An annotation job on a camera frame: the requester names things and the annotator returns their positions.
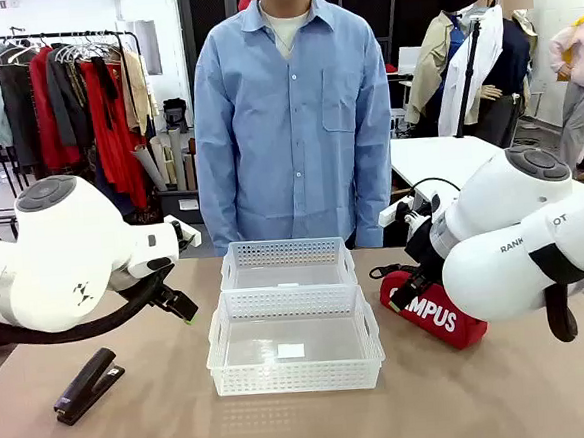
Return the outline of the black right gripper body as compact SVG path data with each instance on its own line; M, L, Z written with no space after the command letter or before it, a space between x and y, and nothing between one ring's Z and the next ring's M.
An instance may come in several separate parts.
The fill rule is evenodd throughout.
M441 275L444 266L444 257L438 254L431 242L432 226L430 217L421 222L414 219L409 225L408 240L405 245L406 253L417 262L421 273L425 276Z

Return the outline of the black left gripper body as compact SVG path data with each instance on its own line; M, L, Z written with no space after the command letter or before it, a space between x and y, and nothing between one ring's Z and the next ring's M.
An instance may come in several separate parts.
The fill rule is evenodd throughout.
M159 283L154 288L154 293L149 299L149 304L161 309L173 309L183 305L182 293L167 286L165 283Z

